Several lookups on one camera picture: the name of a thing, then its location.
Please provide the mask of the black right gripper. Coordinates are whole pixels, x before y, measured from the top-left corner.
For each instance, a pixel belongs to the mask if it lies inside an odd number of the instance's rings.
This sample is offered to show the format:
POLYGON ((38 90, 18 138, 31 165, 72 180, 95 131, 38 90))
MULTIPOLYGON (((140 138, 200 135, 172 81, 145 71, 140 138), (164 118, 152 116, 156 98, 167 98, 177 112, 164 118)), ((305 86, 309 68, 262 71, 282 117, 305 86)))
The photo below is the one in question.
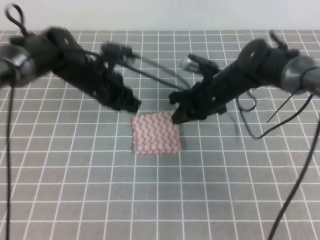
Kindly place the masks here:
POLYGON ((197 82, 191 89, 172 92, 171 104, 178 104, 172 114, 174 124, 205 120, 213 114, 227 111, 226 104, 253 87, 253 78, 233 63, 211 80, 197 82))

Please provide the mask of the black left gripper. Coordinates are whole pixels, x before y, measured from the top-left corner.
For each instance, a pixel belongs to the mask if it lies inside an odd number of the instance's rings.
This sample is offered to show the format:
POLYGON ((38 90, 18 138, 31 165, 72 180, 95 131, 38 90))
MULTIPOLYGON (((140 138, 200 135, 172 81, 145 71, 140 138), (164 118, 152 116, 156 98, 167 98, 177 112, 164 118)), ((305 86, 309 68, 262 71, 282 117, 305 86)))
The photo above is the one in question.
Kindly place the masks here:
POLYGON ((63 49, 57 76, 101 105, 117 111, 137 112, 141 101, 131 88, 125 86, 123 76, 114 71, 114 64, 106 67, 100 54, 81 49, 63 49))

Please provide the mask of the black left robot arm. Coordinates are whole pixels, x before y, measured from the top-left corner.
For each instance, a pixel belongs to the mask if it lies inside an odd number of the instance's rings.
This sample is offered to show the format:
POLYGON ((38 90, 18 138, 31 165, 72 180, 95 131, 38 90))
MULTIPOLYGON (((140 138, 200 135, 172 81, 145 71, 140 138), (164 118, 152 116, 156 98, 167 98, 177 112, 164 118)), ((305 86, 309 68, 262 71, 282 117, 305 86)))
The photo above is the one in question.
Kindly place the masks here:
POLYGON ((16 35, 1 46, 1 87, 22 87, 49 72, 114 110, 135 113, 141 105, 123 77, 106 67, 101 55, 85 51, 66 29, 16 35))

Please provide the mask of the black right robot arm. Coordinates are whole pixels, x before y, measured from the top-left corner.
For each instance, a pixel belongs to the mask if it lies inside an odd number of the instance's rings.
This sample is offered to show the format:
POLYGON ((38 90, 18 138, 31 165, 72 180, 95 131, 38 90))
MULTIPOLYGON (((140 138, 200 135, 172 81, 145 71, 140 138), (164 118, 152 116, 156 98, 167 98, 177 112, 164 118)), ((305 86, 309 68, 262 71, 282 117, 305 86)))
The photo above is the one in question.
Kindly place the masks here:
POLYGON ((315 61, 297 49, 288 48, 273 31, 269 34, 277 47, 269 46, 264 39, 254 39, 224 69, 211 60, 190 53, 182 68, 202 75, 203 79, 191 89, 169 95, 170 104, 178 105, 172 122, 182 124, 223 114, 227 103, 261 86, 274 86, 291 94, 309 92, 319 96, 320 68, 315 61))

